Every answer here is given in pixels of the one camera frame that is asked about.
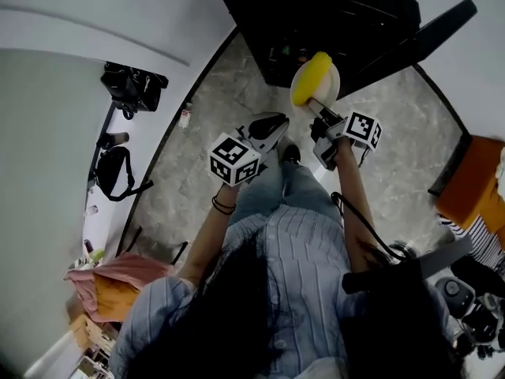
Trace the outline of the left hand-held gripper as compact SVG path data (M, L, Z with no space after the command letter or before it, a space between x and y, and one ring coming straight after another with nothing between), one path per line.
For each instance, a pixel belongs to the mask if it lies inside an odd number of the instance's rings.
M230 133L221 133L208 149L208 170L228 186L255 178L266 167L290 120L279 112L255 114Z

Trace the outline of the white round plate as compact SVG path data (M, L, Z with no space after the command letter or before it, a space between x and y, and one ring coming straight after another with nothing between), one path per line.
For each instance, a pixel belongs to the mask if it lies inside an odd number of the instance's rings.
M291 81L290 86L290 103L295 109L307 109L306 104L296 105L293 100L293 94L297 87L298 81L301 75L304 73L305 68L309 65L309 62L301 66L298 71L294 74L294 78ZM333 103L338 99L340 91L340 75L334 64L331 65L330 69L325 73L322 81L318 84L317 89L312 93L311 97L316 99L319 103L323 104L327 108L331 108Z

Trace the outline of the black cabinet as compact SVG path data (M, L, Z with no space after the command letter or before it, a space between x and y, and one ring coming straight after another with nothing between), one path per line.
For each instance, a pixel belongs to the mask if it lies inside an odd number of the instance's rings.
M417 0L223 0L265 81L289 87L319 51L327 53L348 96L425 60L476 13L463 0L423 24ZM281 54L290 47L290 55Z

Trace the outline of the person's left forearm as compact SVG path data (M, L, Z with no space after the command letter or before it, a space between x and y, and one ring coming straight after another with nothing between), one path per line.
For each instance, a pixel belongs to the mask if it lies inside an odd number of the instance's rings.
M240 186L223 184L211 199L212 206L191 245L178 277L198 286L205 272L219 256L230 217L236 209Z

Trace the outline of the person's right forearm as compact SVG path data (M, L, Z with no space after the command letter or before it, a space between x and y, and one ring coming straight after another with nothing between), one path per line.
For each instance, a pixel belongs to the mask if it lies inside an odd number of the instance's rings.
M368 205L360 170L350 140L343 137L338 142L335 157L342 195L359 211L373 227L372 213ZM359 217L346 205L343 208L344 240L350 260L351 272L366 272L388 266L388 256L378 248L378 242Z

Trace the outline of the person's black shoe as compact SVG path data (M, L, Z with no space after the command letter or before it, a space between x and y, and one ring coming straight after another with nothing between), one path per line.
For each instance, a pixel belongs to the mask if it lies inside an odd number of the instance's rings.
M301 162L301 153L295 144L288 144L285 147L280 147L278 150L279 160L283 163L291 163L299 165Z

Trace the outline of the person's blue jeans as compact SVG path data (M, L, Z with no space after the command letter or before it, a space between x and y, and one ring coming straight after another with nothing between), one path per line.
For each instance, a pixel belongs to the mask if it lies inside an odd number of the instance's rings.
M256 214L269 217L283 205L308 209L338 223L341 221L330 194L307 167L272 158L265 171L240 189L229 225Z

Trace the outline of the small white bottle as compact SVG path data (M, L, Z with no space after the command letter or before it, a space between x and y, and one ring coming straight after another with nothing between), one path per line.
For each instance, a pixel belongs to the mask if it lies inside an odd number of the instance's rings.
M180 118L178 120L178 125L182 129L187 129L193 115L193 105L191 103L185 103L181 109Z

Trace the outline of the dark thermos bottle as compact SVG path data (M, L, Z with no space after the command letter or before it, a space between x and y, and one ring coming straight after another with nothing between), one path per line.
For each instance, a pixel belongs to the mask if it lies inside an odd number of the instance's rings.
M129 134L127 132L102 133L96 142L96 146L102 150L109 150L115 146L127 143L128 141Z

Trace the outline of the black stick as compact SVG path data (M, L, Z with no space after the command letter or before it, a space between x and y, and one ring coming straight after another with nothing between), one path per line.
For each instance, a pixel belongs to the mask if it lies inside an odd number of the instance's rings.
M120 244L118 246L116 257L119 257L119 256L121 256L124 253L130 252L131 249L137 243L137 240L140 237L140 234L142 233L142 231L143 231L143 228L142 227L138 227L137 230L135 231L135 234L133 235L133 237L132 237L132 239L131 239L131 241L129 242L128 245L125 245L124 243Z
M185 249L187 247L189 243L188 242L183 242L181 245L180 245L180 248L178 249L176 255L173 257L173 260L171 261L171 264L173 266L175 266L178 262L178 260L180 259L181 255L185 252Z

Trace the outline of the black crossbody bag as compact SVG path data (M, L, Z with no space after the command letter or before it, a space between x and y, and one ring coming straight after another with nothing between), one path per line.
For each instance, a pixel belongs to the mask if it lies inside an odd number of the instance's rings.
M120 180L122 168L125 168L126 184L122 193L114 195L116 185ZM124 146L115 146L102 152L94 169L96 185L102 190L109 201L120 202L127 197L136 196L154 186L152 180L135 187L130 151Z

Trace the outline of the black flat panel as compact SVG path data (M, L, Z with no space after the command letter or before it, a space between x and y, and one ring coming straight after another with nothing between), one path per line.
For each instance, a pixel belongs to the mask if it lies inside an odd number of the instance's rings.
M472 247L471 239L465 237L396 265L367 272L347 273L342 279L342 288L350 295L361 291L378 291L395 285L421 282L464 257Z

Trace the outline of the pink cloth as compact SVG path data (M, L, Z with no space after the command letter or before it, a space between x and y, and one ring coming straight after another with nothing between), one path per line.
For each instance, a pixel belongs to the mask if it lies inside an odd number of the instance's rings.
M75 287L78 298L89 317L96 323L103 321L97 312L94 275L130 283L141 291L149 283L174 274L174 266L134 253L124 253L105 265L91 269L69 270L64 279Z

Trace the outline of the grey round device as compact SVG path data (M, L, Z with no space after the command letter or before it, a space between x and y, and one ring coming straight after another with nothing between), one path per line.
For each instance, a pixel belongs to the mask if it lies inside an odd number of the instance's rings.
M471 286L453 276L440 278L435 288L442 295L450 315L456 319L462 319L469 312L476 298Z

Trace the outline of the cardboard box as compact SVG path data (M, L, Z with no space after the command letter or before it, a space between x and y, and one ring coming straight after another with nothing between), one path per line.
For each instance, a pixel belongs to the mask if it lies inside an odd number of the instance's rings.
M74 339L84 356L101 370L109 370L109 358L118 338L118 331L110 323L95 323L82 313L70 323Z

